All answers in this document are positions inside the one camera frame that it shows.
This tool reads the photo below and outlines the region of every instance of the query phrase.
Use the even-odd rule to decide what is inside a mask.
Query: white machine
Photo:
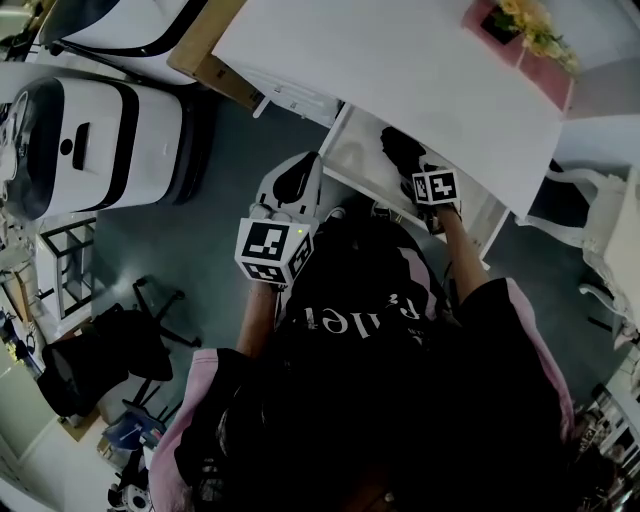
[[[192,149],[178,98],[117,81],[32,82],[1,128],[2,198],[28,220],[175,197]]]
[[[267,174],[241,219],[235,260],[252,281],[290,286],[313,253],[320,202],[322,160],[309,152]]]
[[[125,71],[173,85],[193,80],[167,65],[207,0],[58,0],[40,33]]]

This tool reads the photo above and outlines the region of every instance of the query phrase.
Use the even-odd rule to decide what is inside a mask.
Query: white cabinet
[[[227,60],[226,64],[279,107],[327,128],[333,125],[340,109],[337,98],[231,60]]]

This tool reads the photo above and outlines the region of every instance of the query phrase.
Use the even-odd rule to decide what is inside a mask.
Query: black office chair
[[[132,405],[144,405],[152,381],[168,382],[173,378],[169,351],[161,336],[172,341],[199,347],[163,327],[160,322],[176,300],[175,292],[154,317],[140,293],[146,281],[133,285],[140,310],[125,310],[114,304],[96,317],[80,336],[47,345],[42,351],[46,369],[38,386],[51,408],[60,416],[87,416],[100,398],[125,381],[129,374],[145,379]]]

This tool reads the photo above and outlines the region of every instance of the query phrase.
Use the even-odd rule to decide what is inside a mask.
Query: white table
[[[274,97],[293,84],[288,97],[306,88],[395,126],[524,216],[564,116],[462,28],[470,4],[247,0],[213,53],[261,87],[281,81]]]

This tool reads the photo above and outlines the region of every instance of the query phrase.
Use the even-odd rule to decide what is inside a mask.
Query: chair leg
[[[181,343],[182,345],[186,345],[187,347],[201,347],[202,340],[200,338],[196,338],[193,341],[189,341],[184,339],[182,336],[178,336],[175,332],[170,331],[166,327],[159,326],[160,334],[165,338],[170,339],[171,341],[175,341],[176,343]]]
[[[613,299],[597,286],[583,283],[580,286],[578,286],[578,290],[582,295],[586,295],[587,293],[594,295],[600,302],[602,302],[602,305],[605,308],[607,308],[609,311],[611,311],[615,315],[620,315],[620,313],[616,310],[615,306],[613,305]]]
[[[541,231],[544,231],[548,235],[551,235],[556,240],[559,240],[563,244],[570,245],[582,249],[584,241],[584,229],[583,228],[570,228],[567,226],[561,226],[533,215],[527,215],[526,218],[520,219],[516,217],[516,224],[518,226],[533,226]]]
[[[183,300],[184,293],[180,290],[176,291],[171,298],[167,301],[167,303],[162,307],[160,312],[156,315],[156,322],[161,322],[165,315],[168,313],[169,308],[173,305],[173,303],[177,300]]]
[[[145,315],[149,315],[150,317],[153,317],[153,315],[151,314],[151,311],[149,311],[149,306],[147,306],[147,303],[144,301],[144,297],[142,297],[142,293],[140,293],[140,286],[144,286],[146,284],[146,281],[144,280],[144,278],[142,279],[138,279],[135,283],[133,283],[133,293],[136,294],[136,299],[138,301],[138,305],[140,306],[140,310],[145,314]]]

